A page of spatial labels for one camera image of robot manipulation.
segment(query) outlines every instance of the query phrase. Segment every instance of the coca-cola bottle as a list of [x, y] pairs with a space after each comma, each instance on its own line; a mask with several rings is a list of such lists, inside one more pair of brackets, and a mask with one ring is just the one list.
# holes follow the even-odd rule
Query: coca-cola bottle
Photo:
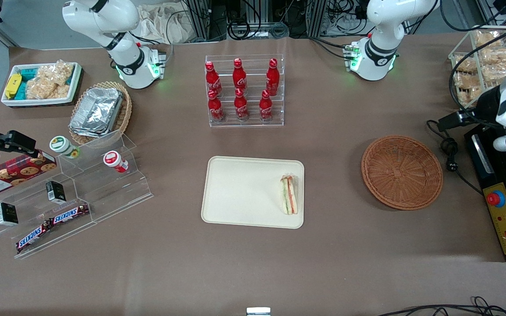
[[281, 74], [277, 69], [277, 59], [271, 58], [269, 60], [269, 70], [267, 70], [267, 90], [270, 96], [277, 95], [280, 80]]
[[247, 74], [243, 70], [240, 58], [233, 60], [233, 74], [231, 76], [235, 88], [243, 90], [243, 95], [247, 96]]
[[269, 98], [269, 92], [263, 90], [261, 101], [259, 101], [259, 113], [261, 114], [261, 122], [270, 122], [273, 119], [273, 102]]
[[205, 68], [208, 90], [213, 89], [216, 91], [217, 95], [221, 95], [220, 76], [217, 74], [216, 70], [214, 70], [214, 64], [211, 61], [207, 61]]
[[235, 100], [233, 100], [233, 105], [235, 106], [235, 114], [239, 121], [245, 122], [249, 119], [247, 100], [243, 97], [243, 90], [240, 88], [235, 89]]
[[221, 102], [217, 98], [217, 92], [214, 89], [208, 92], [208, 109], [214, 122], [223, 122], [224, 111], [221, 108]]

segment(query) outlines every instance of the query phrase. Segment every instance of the yellow control panel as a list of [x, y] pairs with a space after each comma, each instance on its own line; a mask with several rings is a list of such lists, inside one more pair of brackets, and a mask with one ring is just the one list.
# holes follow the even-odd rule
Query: yellow control panel
[[506, 190], [503, 183], [484, 189], [485, 200], [497, 231], [497, 237], [506, 254]]

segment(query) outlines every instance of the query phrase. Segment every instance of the white cloth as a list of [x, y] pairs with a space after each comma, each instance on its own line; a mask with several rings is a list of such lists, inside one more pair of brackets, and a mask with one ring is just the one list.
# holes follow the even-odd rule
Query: white cloth
[[[177, 11], [180, 12], [167, 20]], [[189, 18], [189, 10], [183, 2], [164, 2], [162, 4], [141, 4], [138, 6], [140, 14], [139, 34], [149, 40], [160, 40], [163, 43], [184, 43], [196, 37]]]

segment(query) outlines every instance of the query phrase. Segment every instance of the round wicker basket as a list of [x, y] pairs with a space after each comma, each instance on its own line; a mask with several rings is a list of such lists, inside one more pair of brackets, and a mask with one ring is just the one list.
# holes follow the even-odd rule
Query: round wicker basket
[[392, 208], [425, 208], [442, 189], [442, 169], [436, 156], [407, 136], [375, 140], [364, 152], [361, 167], [370, 192]]
[[[128, 91], [126, 88], [121, 86], [120, 84], [116, 82], [101, 82], [97, 83], [91, 88], [115, 88], [117, 90], [120, 90], [123, 94], [122, 103], [120, 111], [118, 112], [118, 116], [116, 117], [116, 122], [113, 128], [114, 130], [120, 130], [121, 132], [124, 132], [126, 128], [128, 127], [128, 121], [130, 120], [130, 115], [132, 114], [132, 100], [130, 99], [130, 95], [128, 94]], [[85, 92], [83, 92], [83, 95], [79, 97], [78, 102], [76, 103], [76, 106], [74, 107], [72, 118], [76, 114], [79, 104], [81, 103], [81, 100], [86, 95], [87, 89]], [[89, 137], [89, 136], [81, 136], [78, 134], [75, 134], [72, 130], [70, 130], [70, 134], [72, 135], [73, 140], [76, 141], [77, 144], [86, 144], [88, 142], [91, 142], [91, 140], [96, 139], [96, 137]]]

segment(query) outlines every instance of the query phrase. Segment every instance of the white jar with green lid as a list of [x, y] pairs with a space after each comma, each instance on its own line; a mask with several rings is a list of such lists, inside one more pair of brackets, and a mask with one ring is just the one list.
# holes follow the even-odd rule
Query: white jar with green lid
[[56, 136], [50, 140], [50, 149], [58, 154], [62, 154], [65, 158], [74, 159], [79, 157], [79, 148], [64, 136]]

